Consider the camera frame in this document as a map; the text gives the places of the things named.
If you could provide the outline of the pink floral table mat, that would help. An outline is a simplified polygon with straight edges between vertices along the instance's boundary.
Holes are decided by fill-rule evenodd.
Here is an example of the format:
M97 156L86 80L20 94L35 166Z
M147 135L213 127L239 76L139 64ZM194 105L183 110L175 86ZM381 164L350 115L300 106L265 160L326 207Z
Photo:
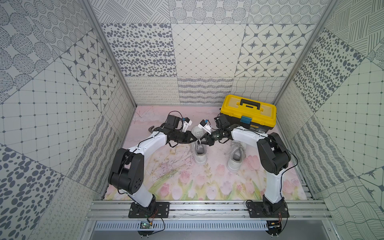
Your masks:
M214 121L219 107L139 106L123 147L130 148L149 137L151 126L160 126L168 114L184 116L197 126ZM144 186L158 201L170 200L260 200L266 190L266 171L258 150L248 146L240 169L232 172L227 163L231 142L207 147L207 162L196 163L189 145L171 144L145 161Z

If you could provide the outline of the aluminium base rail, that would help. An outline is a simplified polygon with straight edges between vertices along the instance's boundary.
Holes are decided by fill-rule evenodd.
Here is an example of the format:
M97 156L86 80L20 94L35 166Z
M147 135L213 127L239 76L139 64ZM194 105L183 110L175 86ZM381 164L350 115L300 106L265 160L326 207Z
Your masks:
M156 215L139 213L132 201L94 201L85 219L95 231L275 231L286 222L325 221L322 201L287 201L266 215L261 201L158 202Z

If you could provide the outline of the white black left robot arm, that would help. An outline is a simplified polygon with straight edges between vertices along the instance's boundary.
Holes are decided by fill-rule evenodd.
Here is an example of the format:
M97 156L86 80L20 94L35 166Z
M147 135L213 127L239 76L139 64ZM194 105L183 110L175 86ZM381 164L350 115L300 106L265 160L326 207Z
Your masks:
M188 130L192 124L189 118L169 114L164 123L153 128L151 135L129 149L119 149L114 157L108 176L108 183L119 194L127 194L131 203L129 218L167 218L169 202L156 202L154 194L143 185L145 160L165 145L173 141L177 144L190 144L197 138Z

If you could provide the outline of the white sneaker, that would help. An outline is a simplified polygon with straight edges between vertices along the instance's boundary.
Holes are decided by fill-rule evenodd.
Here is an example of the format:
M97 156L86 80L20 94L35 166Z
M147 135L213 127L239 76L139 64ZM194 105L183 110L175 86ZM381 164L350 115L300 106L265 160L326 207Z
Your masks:
M231 151L227 162L227 167L232 172L237 172L243 160L246 158L247 144L240 141L231 142Z
M207 162L207 148L201 143L200 138L205 134L205 131L195 126L192 134L197 138L197 141L191 144L193 157L197 164L204 165Z

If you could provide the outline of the yellow black plastic toolbox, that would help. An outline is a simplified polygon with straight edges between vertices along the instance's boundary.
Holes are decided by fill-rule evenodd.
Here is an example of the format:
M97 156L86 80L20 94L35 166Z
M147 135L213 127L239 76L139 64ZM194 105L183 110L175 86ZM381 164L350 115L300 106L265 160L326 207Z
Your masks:
M276 106L235 95L226 96L221 114L226 115L232 125L238 124L259 133L273 129L277 120Z

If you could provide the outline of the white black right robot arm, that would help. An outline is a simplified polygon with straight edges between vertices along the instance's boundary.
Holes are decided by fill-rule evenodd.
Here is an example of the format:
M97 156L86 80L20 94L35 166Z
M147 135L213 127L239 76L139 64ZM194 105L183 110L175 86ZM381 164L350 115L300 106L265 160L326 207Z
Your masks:
M198 127L206 133L201 137L203 145L212 146L224 138L250 145L259 151L261 165L267 172L267 186L262 202L246 201L250 218L289 218L289 210L282 194L283 174L289 169L291 155L277 133L261 134L238 124L231 125L225 115L215 118L217 129L208 120Z

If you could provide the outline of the dark metal hex key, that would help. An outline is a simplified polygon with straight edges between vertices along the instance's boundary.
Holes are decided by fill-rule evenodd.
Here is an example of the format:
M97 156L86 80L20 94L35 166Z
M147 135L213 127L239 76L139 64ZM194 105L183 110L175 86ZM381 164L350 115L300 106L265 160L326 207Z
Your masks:
M152 132L154 131L154 128L155 128L155 126L151 126L151 127L149 127L148 131L149 131L150 133L152 133Z

